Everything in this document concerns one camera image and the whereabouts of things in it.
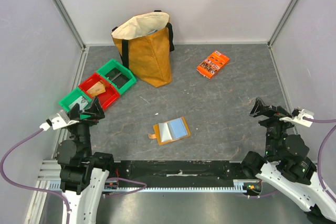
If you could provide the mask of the yellow leather card holder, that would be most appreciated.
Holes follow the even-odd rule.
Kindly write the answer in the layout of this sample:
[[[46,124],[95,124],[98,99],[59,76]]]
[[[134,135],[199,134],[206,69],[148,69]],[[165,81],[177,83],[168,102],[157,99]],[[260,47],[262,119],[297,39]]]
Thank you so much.
[[[157,140],[159,145],[172,143],[191,136],[185,118],[182,116],[177,119],[153,125],[153,134],[148,134],[151,140]]]

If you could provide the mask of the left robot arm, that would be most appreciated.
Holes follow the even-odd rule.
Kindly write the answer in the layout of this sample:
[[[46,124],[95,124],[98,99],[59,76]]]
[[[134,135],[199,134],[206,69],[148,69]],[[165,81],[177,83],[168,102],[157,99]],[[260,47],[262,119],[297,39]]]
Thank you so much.
[[[112,154],[93,152],[90,127],[104,119],[97,97],[88,107],[75,104],[69,112],[60,111],[52,120],[54,129],[67,129],[70,138],[56,151],[60,165],[60,189],[65,197],[63,223],[96,223],[99,201],[107,178],[115,174]]]

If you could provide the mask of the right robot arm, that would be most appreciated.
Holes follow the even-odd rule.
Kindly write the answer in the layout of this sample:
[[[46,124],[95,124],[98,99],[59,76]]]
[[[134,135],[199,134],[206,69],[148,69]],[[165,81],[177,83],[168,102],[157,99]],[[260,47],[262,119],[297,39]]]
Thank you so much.
[[[266,128],[265,154],[248,152],[241,174],[272,185],[299,206],[311,223],[335,223],[335,193],[324,182],[320,163],[308,157],[309,148],[301,135],[287,133],[295,125],[319,123],[314,113],[302,108],[289,113],[257,97],[250,116],[266,117],[259,121]]]

